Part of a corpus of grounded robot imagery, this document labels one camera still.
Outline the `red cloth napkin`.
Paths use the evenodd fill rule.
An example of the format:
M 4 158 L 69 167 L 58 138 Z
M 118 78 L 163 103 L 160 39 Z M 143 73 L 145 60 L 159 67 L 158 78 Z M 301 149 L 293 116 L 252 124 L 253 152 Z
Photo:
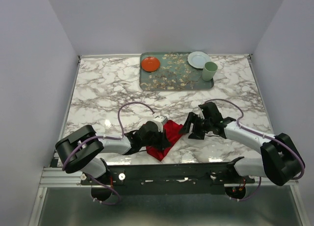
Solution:
M 177 124 L 172 120 L 168 120 L 166 124 L 163 126 L 165 131 L 165 135 L 167 141 L 170 143 L 167 148 L 163 149 L 162 151 L 158 150 L 153 146 L 146 146 L 146 152 L 150 156 L 154 157 L 155 159 L 162 161 L 164 157 L 168 154 L 171 148 L 177 143 L 177 141 L 182 137 L 182 134 L 179 134 L 179 131 L 183 128 L 182 124 Z

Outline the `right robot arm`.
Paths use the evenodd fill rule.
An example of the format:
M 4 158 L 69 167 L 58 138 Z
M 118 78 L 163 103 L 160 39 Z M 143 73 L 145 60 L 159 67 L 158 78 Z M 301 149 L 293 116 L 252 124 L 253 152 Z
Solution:
M 226 170 L 228 181 L 236 183 L 244 176 L 258 176 L 282 186 L 304 175 L 305 163 L 287 134 L 262 133 L 242 125 L 240 119 L 224 118 L 214 100 L 199 105 L 199 109 L 198 113 L 188 114 L 180 134 L 188 134 L 190 139 L 203 140 L 207 133 L 212 132 L 260 154 L 259 158 L 240 157 L 235 160 Z

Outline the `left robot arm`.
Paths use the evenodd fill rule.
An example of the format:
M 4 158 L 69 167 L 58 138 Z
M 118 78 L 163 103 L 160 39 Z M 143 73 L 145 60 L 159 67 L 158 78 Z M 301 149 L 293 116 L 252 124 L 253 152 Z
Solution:
M 55 145 L 63 171 L 68 174 L 81 171 L 91 175 L 97 184 L 106 183 L 109 177 L 107 164 L 96 157 L 99 153 L 131 155 L 142 147 L 163 151 L 171 147 L 171 143 L 165 130 L 160 129 L 156 122 L 148 121 L 122 138 L 99 135 L 91 125 L 86 125 Z

